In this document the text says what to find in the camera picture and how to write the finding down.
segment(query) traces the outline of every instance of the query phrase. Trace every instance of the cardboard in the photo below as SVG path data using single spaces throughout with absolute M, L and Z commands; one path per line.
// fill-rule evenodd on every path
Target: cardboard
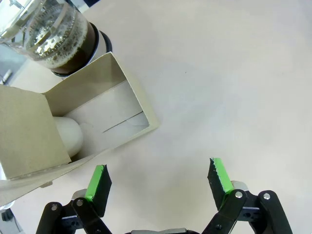
M 0 162 L 8 179 L 71 161 L 44 95 L 0 85 L 0 116 Z
M 18 175 L 18 177 L 7 181 L 0 180 L 0 206 L 158 126 L 157 118 L 138 81 L 133 77 L 125 76 L 112 53 L 101 56 L 44 94 L 12 87 L 7 87 L 7 89 L 10 92 L 18 90 L 23 95 L 32 94 L 36 96 L 35 99 L 40 100 L 39 106 L 35 109 L 42 108 L 45 115 L 38 117 L 32 114 L 37 121 L 40 119 L 42 123 L 50 122 L 52 115 L 75 119 L 82 128 L 84 144 L 80 153 L 74 157 L 74 162 L 67 165 L 62 164 L 68 162 L 65 160 L 65 158 L 68 159 L 68 155 L 60 153 L 64 161 L 54 158 L 49 162 L 50 164 L 46 162 L 42 170 L 31 166 L 26 167 L 27 170 L 23 173 L 18 173 L 19 168 L 12 166 L 12 175 Z M 10 127 L 6 126 L 6 129 L 11 134 Z M 49 129 L 45 130 L 52 131 L 51 129 L 56 129 L 56 126 L 49 124 Z M 59 141 L 59 135 L 53 136 L 53 144 L 45 145 L 45 147 L 59 144 Z M 59 146 L 58 150 L 64 150 L 64 146 Z M 29 165 L 35 164 L 37 160 L 45 161 L 46 159 L 39 154 L 27 158 L 32 162 Z

